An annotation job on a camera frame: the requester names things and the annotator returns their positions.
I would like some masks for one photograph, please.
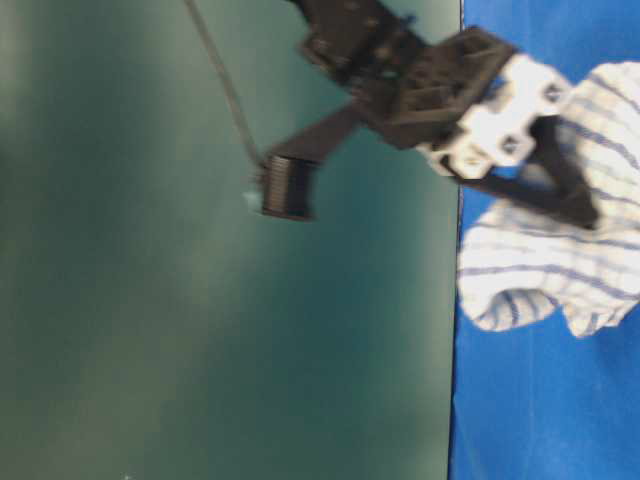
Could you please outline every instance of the green surface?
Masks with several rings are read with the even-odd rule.
[[[262,148],[344,100],[286,2],[201,5]],[[0,0],[0,478],[445,478],[455,187],[369,132],[316,223],[250,173],[181,2]]]

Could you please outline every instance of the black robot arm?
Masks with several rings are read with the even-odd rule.
[[[288,0],[309,24],[302,55],[347,90],[346,107],[270,149],[263,213],[307,220],[312,173],[358,126],[424,153],[441,175],[584,228],[598,218],[582,174],[560,152],[555,120],[570,85],[480,28],[429,45],[377,0]],[[500,80],[500,88],[493,89]],[[537,162],[555,190],[495,174]]]

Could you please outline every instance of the striped cloth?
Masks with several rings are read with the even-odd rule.
[[[640,63],[604,64],[576,86],[558,138],[593,190],[601,219],[584,231],[498,200],[467,232],[461,306],[504,331],[557,308],[576,337],[613,327],[640,301]],[[522,178],[544,181],[525,167]]]

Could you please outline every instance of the blue tablecloth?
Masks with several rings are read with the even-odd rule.
[[[467,0],[464,10],[465,26],[573,83],[601,63],[640,61],[640,3]],[[463,235],[490,201],[464,192]],[[452,479],[640,478],[640,309],[586,340],[560,314],[501,334],[457,314]]]

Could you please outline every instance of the black cable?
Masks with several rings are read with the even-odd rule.
[[[213,68],[215,68],[218,73],[218,77],[222,82],[222,87],[224,89],[225,97],[227,99],[227,104],[229,105],[229,110],[231,111],[231,115],[233,116],[233,121],[238,131],[238,135],[240,136],[240,141],[244,146],[244,149],[249,155],[249,158],[260,168],[264,168],[264,160],[256,144],[251,136],[251,131],[249,130],[249,125],[247,124],[247,119],[244,116],[242,106],[240,104],[240,99],[236,90],[233,86],[233,82],[227,69],[222,61],[222,57],[216,48],[215,42],[207,28],[207,24],[198,9],[198,6],[195,0],[183,0],[191,20],[200,35],[200,39],[204,45],[207,54],[209,55],[209,59],[211,60],[211,64]]]

